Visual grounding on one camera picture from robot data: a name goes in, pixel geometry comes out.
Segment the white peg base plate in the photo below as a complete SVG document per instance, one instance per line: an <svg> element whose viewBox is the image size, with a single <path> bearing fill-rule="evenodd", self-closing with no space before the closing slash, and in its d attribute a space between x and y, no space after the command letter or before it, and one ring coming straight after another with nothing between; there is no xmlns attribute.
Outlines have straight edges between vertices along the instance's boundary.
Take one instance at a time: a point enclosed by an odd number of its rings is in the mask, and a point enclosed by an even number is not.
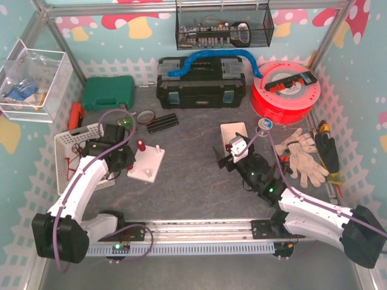
<svg viewBox="0 0 387 290"><path fill-rule="evenodd" d="M128 170L127 177L154 183L164 157L165 150L159 145L155 147L142 145L135 153L135 163Z"/></svg>

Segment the brown tape roll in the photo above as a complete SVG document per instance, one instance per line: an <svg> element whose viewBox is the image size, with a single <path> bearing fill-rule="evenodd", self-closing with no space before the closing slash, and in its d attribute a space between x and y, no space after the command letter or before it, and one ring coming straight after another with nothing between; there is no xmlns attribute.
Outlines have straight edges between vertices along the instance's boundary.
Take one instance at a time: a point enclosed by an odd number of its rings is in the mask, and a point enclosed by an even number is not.
<svg viewBox="0 0 387 290"><path fill-rule="evenodd" d="M144 110L138 113L137 123L140 125L149 125L155 120L155 113L152 110Z"/></svg>

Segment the black aluminium extrusion profile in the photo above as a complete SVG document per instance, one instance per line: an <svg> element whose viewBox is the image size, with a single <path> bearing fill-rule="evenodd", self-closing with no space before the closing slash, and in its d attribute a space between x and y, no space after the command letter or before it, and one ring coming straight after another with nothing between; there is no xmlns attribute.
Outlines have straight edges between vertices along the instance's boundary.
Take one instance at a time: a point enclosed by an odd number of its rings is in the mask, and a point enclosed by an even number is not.
<svg viewBox="0 0 387 290"><path fill-rule="evenodd" d="M151 124L147 125L149 134L153 134L159 131L163 131L170 127L179 125L177 115L175 113L156 118Z"/></svg>

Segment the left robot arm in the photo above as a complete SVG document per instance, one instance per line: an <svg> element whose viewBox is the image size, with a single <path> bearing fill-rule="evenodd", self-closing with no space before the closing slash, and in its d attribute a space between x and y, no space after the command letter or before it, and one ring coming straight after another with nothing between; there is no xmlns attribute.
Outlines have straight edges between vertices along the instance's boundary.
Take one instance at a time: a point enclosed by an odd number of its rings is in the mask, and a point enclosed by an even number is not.
<svg viewBox="0 0 387 290"><path fill-rule="evenodd" d="M86 140L79 165L57 202L31 222L38 256L80 263L91 244L125 226L124 214L103 210L84 221L83 213L100 180L135 163L128 144L130 131L108 124L99 137Z"/></svg>

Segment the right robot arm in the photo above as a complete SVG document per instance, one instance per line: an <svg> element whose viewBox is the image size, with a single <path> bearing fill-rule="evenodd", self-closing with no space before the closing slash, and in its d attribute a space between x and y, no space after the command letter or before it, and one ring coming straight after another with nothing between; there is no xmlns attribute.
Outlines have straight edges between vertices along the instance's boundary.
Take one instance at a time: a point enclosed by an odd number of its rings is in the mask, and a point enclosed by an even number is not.
<svg viewBox="0 0 387 290"><path fill-rule="evenodd" d="M215 152L220 169L236 170L251 191L277 212L272 230L292 236L307 236L332 245L354 263L373 269L386 243L386 231L366 207L341 207L308 196L275 178L277 165L270 166L260 154L248 154L233 160L232 155Z"/></svg>

